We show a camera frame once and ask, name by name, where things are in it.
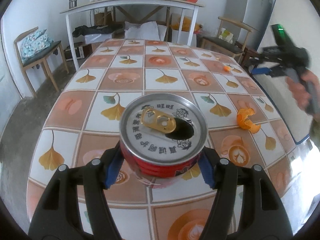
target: gray refrigerator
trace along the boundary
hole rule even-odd
[[[224,17],[249,25],[250,34],[247,47],[257,49],[268,26],[273,0],[227,0]],[[223,28],[233,33],[234,41],[243,42],[247,31],[224,22]]]

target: black chair seat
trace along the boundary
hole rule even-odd
[[[217,37],[203,37],[203,38],[204,38],[205,40],[207,40],[207,41],[210,41],[210,42],[212,42],[212,43],[215,43],[215,44],[217,44],[218,46],[223,47],[223,48],[231,51],[231,52],[234,53],[234,54],[242,53],[242,50],[239,49],[239,47],[237,47],[237,46],[235,46],[235,45],[233,45],[233,44],[231,44],[231,43],[228,43],[228,42],[226,42],[226,41],[224,41],[224,40],[222,40],[222,39],[219,39],[219,38],[217,38]]]
[[[50,53],[51,50],[53,50],[55,47],[58,47],[61,41],[53,42],[49,47],[39,51],[37,54],[35,54],[33,57],[28,58],[27,61],[23,64],[23,66],[28,66],[32,64],[33,62],[36,62],[37,60],[42,59],[43,57],[47,56],[48,53]]]

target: can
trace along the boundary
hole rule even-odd
[[[120,120],[120,147],[137,176],[173,178],[199,160],[208,137],[200,109],[166,93],[131,102]]]

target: human hand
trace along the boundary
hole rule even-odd
[[[307,70],[305,74],[301,77],[302,80],[306,82],[312,82],[318,94],[318,99],[320,98],[320,82],[318,77],[311,71]],[[293,98],[297,101],[298,107],[305,111],[309,105],[309,100],[311,95],[306,91],[305,87],[300,83],[295,83],[291,78],[287,77],[286,82],[288,84],[289,90],[292,92]],[[315,114],[314,118],[316,121],[320,121],[320,115]]]

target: metal water bottle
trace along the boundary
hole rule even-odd
[[[77,1],[78,0],[69,0],[69,9],[77,7]]]

